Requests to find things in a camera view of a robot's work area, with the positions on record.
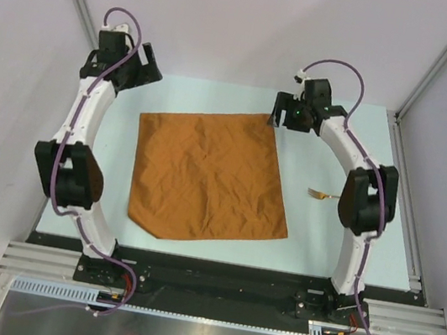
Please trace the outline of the gold fork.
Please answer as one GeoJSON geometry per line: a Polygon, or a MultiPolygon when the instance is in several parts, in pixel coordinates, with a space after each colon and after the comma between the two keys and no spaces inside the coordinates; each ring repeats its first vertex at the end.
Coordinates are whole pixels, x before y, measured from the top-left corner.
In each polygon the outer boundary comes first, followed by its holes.
{"type": "Polygon", "coordinates": [[[312,197],[313,199],[318,199],[318,200],[339,200],[340,196],[339,195],[330,195],[328,193],[323,193],[323,191],[316,191],[313,188],[308,188],[308,195],[310,197],[312,197]]]}

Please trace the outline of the orange cloth napkin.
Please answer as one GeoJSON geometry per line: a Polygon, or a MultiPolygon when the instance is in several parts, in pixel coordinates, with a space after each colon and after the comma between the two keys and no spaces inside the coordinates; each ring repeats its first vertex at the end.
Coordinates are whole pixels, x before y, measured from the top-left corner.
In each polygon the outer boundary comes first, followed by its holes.
{"type": "Polygon", "coordinates": [[[267,114],[141,113],[129,219],[180,241],[288,237],[267,114]]]}

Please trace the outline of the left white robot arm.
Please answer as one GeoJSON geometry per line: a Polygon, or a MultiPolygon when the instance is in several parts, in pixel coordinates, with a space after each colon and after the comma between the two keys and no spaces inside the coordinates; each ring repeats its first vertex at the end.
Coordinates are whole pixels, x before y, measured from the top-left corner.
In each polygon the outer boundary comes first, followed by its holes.
{"type": "Polygon", "coordinates": [[[75,224],[87,257],[99,258],[93,274],[119,281],[124,267],[112,254],[117,241],[103,216],[104,179],[93,153],[98,130],[120,92],[162,79],[151,44],[133,39],[127,24],[102,26],[98,47],[79,73],[76,99],[52,140],[39,141],[34,157],[42,189],[59,217],[75,224]]]}

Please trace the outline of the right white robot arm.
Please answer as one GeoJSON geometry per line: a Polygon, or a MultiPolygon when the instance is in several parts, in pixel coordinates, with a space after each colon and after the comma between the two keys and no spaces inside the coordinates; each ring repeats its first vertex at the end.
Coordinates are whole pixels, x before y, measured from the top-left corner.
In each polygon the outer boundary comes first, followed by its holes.
{"type": "Polygon", "coordinates": [[[338,216],[343,243],[336,270],[330,277],[332,292],[322,301],[322,313],[330,322],[365,320],[363,273],[371,246],[395,216],[399,172],[376,163],[357,139],[349,120],[351,111],[334,105],[327,79],[311,79],[306,71],[295,76],[297,93],[278,92],[270,120],[296,132],[313,131],[331,149],[346,174],[339,196],[338,216]]]}

